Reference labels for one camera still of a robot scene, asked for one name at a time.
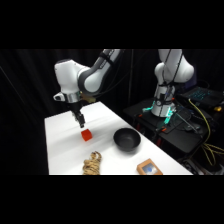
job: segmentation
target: green light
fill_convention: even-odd
[[[155,104],[155,101],[153,102],[152,107],[143,109],[143,112],[152,110],[152,109],[153,109],[154,104]]]
[[[164,122],[165,124],[168,124],[170,122],[170,119],[171,119],[172,115],[173,115],[173,111],[171,110],[171,107],[169,107],[169,110],[168,110],[167,115],[166,115],[167,118]]]

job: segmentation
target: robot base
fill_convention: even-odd
[[[152,113],[157,116],[157,117],[168,117],[168,113],[170,110],[174,111],[175,110],[175,105],[173,103],[169,105],[163,105],[162,111],[161,111],[162,106],[157,106],[156,104],[154,105],[152,109]]]

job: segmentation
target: table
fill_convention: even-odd
[[[164,175],[191,175],[156,145],[141,135],[141,145],[133,153],[120,151],[113,141],[120,128],[132,128],[101,102],[82,109],[93,139],[85,142],[71,112],[45,119],[50,175],[82,175],[83,162],[90,154],[102,154],[101,175],[138,175],[137,165],[151,159]]]
[[[154,99],[148,99],[132,107],[129,107],[124,110],[124,113],[133,119],[134,115],[142,114],[143,108],[151,107],[153,100]],[[152,126],[147,121],[143,120],[142,118],[137,117],[136,121],[139,122],[144,127],[148,128],[149,130],[155,131],[155,127]],[[206,137],[208,133],[207,127],[201,126],[201,132],[202,135]],[[165,141],[169,142],[171,145],[175,146],[178,150],[180,150],[184,154],[190,154],[203,142],[203,140],[200,138],[199,135],[196,135],[193,132],[185,132],[177,129],[174,129],[172,132],[168,134],[161,132],[159,133],[159,136]]]

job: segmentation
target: red cube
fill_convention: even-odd
[[[82,138],[83,138],[86,142],[93,138],[92,133],[90,132],[89,129],[87,129],[87,130],[81,132],[81,134],[82,134]]]

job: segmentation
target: label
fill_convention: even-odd
[[[155,175],[156,173],[158,173],[158,170],[151,163],[147,166],[144,166],[142,169],[146,173],[146,175]]]

